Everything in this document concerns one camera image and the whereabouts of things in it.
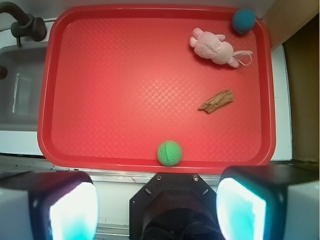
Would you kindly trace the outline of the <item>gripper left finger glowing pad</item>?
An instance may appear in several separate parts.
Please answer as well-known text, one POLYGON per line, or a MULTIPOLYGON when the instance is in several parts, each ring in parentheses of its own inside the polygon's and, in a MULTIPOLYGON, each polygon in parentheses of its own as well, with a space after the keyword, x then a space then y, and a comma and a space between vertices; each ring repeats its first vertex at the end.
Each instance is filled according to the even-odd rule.
POLYGON ((2 172, 2 240, 93 240, 99 195, 83 172, 2 172))

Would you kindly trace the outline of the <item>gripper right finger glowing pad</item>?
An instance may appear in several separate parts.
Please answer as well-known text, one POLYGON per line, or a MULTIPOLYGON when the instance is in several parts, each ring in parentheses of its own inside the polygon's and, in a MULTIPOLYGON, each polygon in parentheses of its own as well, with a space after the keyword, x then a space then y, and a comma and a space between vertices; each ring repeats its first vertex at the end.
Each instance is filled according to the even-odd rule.
POLYGON ((318 240, 319 169, 304 164, 229 166, 216 212, 226 240, 318 240))

